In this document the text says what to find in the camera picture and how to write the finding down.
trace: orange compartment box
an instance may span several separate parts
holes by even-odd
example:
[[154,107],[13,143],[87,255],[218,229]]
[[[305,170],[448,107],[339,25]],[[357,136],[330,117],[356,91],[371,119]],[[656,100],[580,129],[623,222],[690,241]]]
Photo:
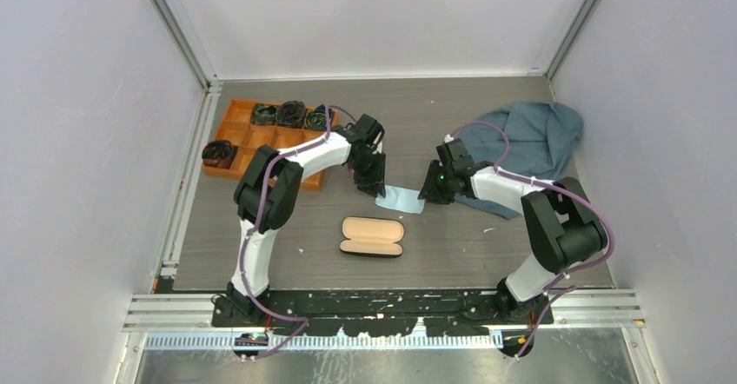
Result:
[[[262,145],[270,145],[274,149],[295,147],[306,141],[316,139],[323,131],[310,129],[284,128],[274,125],[256,125],[250,122],[251,112],[257,103],[280,106],[280,103],[263,102],[250,99],[233,99],[220,122],[215,134],[216,140],[228,140],[238,147],[236,158],[229,169],[218,169],[203,165],[203,173],[213,177],[240,180],[249,167],[256,150]],[[338,112],[333,111],[331,126],[338,124]],[[325,172],[321,171],[305,179],[301,189],[320,191]]]

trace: metal corner post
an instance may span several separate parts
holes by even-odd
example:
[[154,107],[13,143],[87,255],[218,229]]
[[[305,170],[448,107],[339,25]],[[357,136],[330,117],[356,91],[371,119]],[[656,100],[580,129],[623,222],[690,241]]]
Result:
[[558,50],[555,52],[553,61],[550,63],[548,72],[545,74],[549,81],[553,81],[555,74],[561,68],[568,52],[571,50],[571,47],[581,33],[584,25],[586,25],[586,22],[591,17],[591,13],[594,11],[598,2],[599,0],[583,0],[581,8],[578,10],[578,13],[576,13],[574,21],[571,23],[570,28],[568,28],[568,32],[566,32],[566,35],[563,37],[561,46],[558,47]]
[[179,49],[180,52],[182,52],[182,55],[187,61],[189,68],[192,70],[192,73],[195,75],[195,78],[203,87],[203,89],[207,89],[209,87],[210,81],[205,74],[202,65],[199,63],[199,61],[197,61],[197,57],[195,56],[195,53],[192,50],[189,41],[187,41],[187,37],[182,31],[182,27],[180,27],[179,23],[176,21],[174,12],[169,7],[169,4],[166,2],[166,0],[151,0],[151,2],[154,4],[156,11],[159,13],[159,17],[162,19],[164,26],[171,34],[171,37],[174,39],[176,47]]

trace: light blue cloth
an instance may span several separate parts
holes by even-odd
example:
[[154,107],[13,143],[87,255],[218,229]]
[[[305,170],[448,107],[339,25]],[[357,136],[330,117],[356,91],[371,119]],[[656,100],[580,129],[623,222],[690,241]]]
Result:
[[[491,122],[507,134],[509,155],[501,163],[503,169],[549,180],[558,180],[566,174],[583,136],[583,119],[562,103],[517,102],[476,120]],[[474,162],[494,162],[504,152],[504,140],[488,126],[469,126],[457,137],[463,140]],[[462,195],[455,199],[507,219],[519,215],[501,204]]]
[[376,197],[376,205],[404,213],[420,214],[425,209],[425,201],[417,198],[420,192],[417,190],[403,189],[401,187],[386,186],[387,195]]

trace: white panel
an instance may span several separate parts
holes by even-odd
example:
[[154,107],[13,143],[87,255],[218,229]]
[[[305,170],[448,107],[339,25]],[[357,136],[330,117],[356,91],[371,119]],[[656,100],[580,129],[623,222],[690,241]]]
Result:
[[737,0],[601,0],[554,81],[664,382],[737,374]]
[[221,79],[542,74],[583,0],[177,0]]
[[111,382],[202,93],[150,0],[0,5],[3,382]]

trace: robotic arm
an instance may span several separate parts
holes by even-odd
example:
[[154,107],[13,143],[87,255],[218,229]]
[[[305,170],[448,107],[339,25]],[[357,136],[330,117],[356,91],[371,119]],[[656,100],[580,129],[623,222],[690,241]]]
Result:
[[[386,155],[382,153],[382,137],[381,124],[371,116],[363,115],[358,122],[345,128],[335,126],[330,136],[314,148],[304,150],[304,147],[315,142],[310,141],[279,150],[264,145],[256,151],[233,197],[241,218],[239,260],[244,258],[243,269],[254,296],[269,287],[269,261],[274,239],[279,228],[292,216],[302,180],[328,167],[348,164],[354,170],[354,183],[359,190],[373,197],[385,195]],[[282,159],[274,166],[270,176],[276,181],[269,187],[265,202],[261,202],[263,177],[266,176],[269,163],[280,154],[294,150],[301,152]],[[254,229],[256,214],[261,206],[263,218],[260,226]],[[244,250],[244,240],[251,229],[254,233]],[[231,283],[236,291],[246,295],[241,270],[237,266]]]
[[[494,305],[508,317],[546,290],[555,277],[607,246],[599,219],[578,202],[552,190],[505,178],[491,162],[475,163],[460,139],[437,147],[440,160],[430,163],[421,199],[450,204],[455,195],[497,202],[524,214],[532,254],[497,285]],[[586,199],[573,178],[548,182]],[[568,220],[559,222],[558,215]]]

